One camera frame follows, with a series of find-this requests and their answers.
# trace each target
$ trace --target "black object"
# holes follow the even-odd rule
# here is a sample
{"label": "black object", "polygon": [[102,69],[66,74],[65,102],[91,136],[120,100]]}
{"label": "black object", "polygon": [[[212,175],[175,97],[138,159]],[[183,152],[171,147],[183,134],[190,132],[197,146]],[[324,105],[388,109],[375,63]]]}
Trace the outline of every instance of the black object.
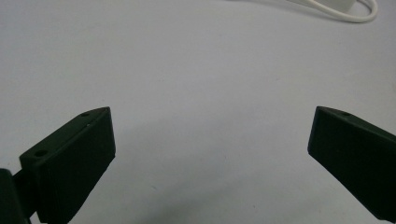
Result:
{"label": "black object", "polygon": [[396,221],[396,136],[319,106],[308,152],[375,217]]}
{"label": "black object", "polygon": [[22,169],[0,169],[0,223],[69,222],[115,158],[110,108],[78,115],[20,156]]}

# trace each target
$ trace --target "tabletop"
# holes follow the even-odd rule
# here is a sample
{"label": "tabletop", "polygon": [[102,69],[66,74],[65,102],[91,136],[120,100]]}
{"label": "tabletop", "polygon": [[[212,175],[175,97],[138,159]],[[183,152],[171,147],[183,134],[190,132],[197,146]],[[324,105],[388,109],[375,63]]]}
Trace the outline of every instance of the tabletop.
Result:
{"label": "tabletop", "polygon": [[318,105],[396,133],[396,1],[378,6],[2,1],[0,166],[110,106],[116,159],[71,223],[382,223],[307,154]]}

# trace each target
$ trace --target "white adapter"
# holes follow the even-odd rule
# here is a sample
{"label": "white adapter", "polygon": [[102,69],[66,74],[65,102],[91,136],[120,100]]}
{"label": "white adapter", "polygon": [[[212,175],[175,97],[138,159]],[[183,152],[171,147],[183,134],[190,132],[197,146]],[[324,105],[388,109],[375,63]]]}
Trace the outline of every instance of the white adapter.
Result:
{"label": "white adapter", "polygon": [[341,21],[349,21],[349,22],[372,21],[378,12],[378,5],[375,0],[361,0],[363,4],[367,5],[367,7],[371,9],[370,15],[363,17],[347,14],[357,0],[289,0],[289,1],[301,5],[305,5],[307,7],[316,8],[324,13],[327,13],[331,16],[334,16],[335,18],[338,18]]}

